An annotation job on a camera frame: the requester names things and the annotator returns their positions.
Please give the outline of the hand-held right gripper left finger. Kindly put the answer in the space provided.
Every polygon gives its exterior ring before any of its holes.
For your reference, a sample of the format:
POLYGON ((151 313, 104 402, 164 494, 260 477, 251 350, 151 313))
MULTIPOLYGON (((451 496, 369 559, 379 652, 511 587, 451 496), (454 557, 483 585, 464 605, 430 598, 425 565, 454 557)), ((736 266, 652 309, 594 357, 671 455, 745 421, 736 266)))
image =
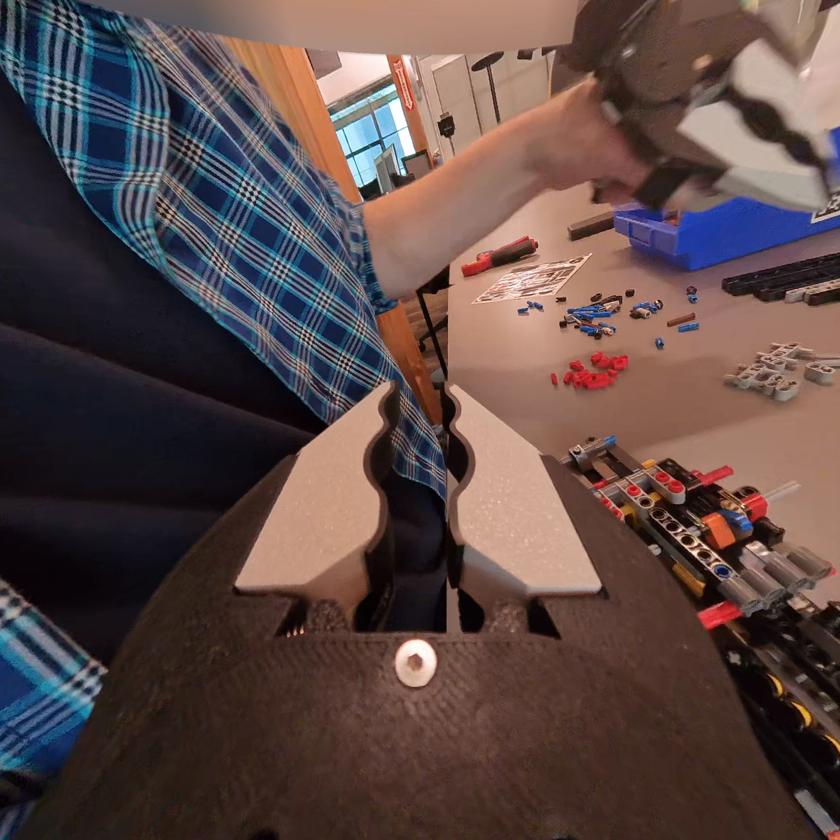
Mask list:
POLYGON ((394 551, 383 480, 392 471, 394 382, 361 402, 291 461, 238 577, 237 593, 333 602, 350 624, 392 583, 394 551))

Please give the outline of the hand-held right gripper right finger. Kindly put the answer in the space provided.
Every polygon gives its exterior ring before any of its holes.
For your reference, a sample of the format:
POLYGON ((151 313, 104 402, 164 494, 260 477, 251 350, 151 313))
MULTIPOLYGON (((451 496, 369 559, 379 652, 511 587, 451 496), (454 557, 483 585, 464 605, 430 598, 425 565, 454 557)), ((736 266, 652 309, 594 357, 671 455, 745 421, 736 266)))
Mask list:
POLYGON ((561 464, 458 385, 446 385, 448 574, 470 618, 603 594, 560 493, 561 464))

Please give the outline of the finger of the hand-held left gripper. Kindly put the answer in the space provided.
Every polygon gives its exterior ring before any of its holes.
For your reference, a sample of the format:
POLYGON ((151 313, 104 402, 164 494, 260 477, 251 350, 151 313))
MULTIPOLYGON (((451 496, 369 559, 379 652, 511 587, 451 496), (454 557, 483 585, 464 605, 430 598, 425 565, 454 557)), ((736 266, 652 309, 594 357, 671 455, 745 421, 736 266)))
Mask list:
POLYGON ((835 172, 837 151, 805 104, 795 71, 764 41, 732 60, 721 94, 721 158, 728 168, 792 172, 809 166, 835 172))
POLYGON ((796 212, 819 211, 828 203, 830 192, 817 169, 795 162, 777 143, 760 140, 727 102, 689 110, 678 132, 719 160, 720 192, 796 212))

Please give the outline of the pile of blue black lego pins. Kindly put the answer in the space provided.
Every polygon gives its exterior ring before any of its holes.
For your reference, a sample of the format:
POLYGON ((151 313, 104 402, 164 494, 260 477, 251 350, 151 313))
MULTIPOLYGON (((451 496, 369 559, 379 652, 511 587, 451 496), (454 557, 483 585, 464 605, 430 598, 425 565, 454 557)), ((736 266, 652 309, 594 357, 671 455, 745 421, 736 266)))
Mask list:
POLYGON ((626 289, 622 295, 594 295, 583 306, 568 309, 559 320, 559 328, 601 340, 616 333, 620 316, 631 321, 646 321, 664 308, 665 302, 661 298, 636 299, 634 289, 626 289))

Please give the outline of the person's left forearm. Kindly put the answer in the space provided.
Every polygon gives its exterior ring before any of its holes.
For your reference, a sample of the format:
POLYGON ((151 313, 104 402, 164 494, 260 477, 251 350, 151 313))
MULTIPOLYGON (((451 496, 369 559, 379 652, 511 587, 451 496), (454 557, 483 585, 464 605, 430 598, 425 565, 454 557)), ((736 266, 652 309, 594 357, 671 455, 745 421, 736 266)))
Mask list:
POLYGON ((387 298, 411 295, 555 180, 561 98, 473 143, 420 181, 367 203, 371 261, 387 298))

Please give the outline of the row of black lego beams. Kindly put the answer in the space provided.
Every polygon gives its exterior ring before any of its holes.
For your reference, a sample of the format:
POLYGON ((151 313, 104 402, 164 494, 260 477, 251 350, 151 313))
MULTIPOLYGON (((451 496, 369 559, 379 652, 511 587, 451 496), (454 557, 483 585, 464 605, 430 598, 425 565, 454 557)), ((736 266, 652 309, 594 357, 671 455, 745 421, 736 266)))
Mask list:
POLYGON ((839 277, 839 254, 803 259, 782 266, 730 276, 721 290, 733 297, 752 295, 764 302, 789 300, 808 287, 832 283, 839 277))

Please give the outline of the pile of red lego pins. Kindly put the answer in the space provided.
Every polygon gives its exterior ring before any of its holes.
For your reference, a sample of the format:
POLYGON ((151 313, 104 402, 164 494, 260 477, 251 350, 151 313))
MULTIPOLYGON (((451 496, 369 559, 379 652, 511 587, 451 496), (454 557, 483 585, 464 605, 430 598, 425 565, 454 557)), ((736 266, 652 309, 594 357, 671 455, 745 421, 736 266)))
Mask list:
POLYGON ((549 374, 553 387, 561 385, 583 391, 600 391, 613 386, 629 366, 625 353, 596 350, 588 358, 570 360, 560 372, 549 374))

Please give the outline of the lego car chassis model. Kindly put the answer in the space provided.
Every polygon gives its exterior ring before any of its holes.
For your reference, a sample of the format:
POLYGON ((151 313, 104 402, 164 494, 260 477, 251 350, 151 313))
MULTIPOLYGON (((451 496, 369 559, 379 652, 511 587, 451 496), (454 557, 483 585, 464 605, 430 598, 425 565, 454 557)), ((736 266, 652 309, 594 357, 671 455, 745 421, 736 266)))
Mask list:
POLYGON ((727 488, 727 465, 638 460, 614 436, 589 437, 561 462, 677 579, 769 761, 817 835, 838 838, 838 601, 812 597, 837 568, 770 517, 798 484, 727 488))

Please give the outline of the blue plastic bin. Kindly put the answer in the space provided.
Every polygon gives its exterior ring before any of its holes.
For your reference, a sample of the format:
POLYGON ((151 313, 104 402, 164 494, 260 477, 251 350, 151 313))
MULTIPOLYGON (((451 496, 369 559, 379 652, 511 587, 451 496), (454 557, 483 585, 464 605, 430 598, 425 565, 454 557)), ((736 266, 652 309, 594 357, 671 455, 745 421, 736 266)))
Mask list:
POLYGON ((641 254, 694 271, 838 228, 839 195, 832 194, 814 213, 735 198, 701 213, 684 213, 677 225, 660 212, 628 205, 615 211, 613 225, 641 254))

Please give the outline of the black table leg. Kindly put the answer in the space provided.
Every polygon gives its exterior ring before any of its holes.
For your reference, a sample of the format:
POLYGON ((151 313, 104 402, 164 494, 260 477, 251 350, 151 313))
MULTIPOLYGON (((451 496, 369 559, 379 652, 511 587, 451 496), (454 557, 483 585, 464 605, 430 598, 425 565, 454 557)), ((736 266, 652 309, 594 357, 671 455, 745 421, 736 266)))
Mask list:
POLYGON ((434 353, 438 365, 443 368, 447 362, 448 289, 425 287, 416 293, 416 301, 419 310, 417 347, 423 355, 434 353))

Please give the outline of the dark navy garment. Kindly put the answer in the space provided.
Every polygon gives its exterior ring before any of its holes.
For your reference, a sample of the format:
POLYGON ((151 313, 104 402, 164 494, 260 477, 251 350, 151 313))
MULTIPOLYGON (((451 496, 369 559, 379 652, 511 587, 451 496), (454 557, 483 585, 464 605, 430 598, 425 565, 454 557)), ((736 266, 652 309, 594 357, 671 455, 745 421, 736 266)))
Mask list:
POLYGON ((136 255, 2 76, 2 576, 110 665, 182 556, 325 424, 136 255))

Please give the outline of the printed instruction sheet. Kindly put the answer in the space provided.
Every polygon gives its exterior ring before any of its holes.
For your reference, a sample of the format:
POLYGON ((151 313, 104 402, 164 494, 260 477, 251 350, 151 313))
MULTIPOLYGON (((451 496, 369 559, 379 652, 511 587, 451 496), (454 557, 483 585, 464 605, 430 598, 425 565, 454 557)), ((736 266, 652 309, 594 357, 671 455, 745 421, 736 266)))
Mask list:
POLYGON ((533 300, 556 296, 591 259, 592 254, 570 259, 524 266, 509 271, 472 301, 473 305, 492 302, 533 300))

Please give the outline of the wooden pillar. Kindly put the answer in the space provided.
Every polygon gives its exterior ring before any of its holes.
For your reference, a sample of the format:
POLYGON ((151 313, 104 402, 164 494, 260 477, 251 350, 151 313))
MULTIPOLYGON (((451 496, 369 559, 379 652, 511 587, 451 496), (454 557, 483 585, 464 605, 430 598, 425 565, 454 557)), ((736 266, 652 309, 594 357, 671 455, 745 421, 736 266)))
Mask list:
MULTIPOLYGON (((305 50, 228 36, 222 40, 273 101, 314 164, 339 184, 348 199, 360 203, 359 189, 341 151, 305 50)), ((440 424, 440 399, 403 305, 399 303, 379 316, 377 324, 427 419, 432 425, 440 424)))

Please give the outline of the red black handled tool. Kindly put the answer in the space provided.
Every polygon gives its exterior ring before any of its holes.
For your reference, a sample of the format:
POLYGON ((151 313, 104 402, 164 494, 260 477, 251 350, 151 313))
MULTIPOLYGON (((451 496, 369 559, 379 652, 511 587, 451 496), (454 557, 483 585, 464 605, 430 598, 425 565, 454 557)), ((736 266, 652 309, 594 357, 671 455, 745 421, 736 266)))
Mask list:
POLYGON ((462 276, 474 277, 487 270, 508 266, 519 262, 522 259, 534 256, 539 248, 537 240, 531 237, 522 237, 517 241, 481 253, 477 258, 460 267, 462 276))

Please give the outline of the red wall sign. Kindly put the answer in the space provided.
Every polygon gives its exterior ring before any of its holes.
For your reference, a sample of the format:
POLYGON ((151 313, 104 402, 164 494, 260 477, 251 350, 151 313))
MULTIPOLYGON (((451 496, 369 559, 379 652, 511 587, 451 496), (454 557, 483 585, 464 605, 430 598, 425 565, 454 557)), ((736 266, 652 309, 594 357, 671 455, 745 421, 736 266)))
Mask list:
POLYGON ((406 114, 416 110, 416 100, 413 91, 413 84, 410 73, 403 56, 386 55, 388 65, 392 73, 392 79, 401 101, 402 108, 406 114))

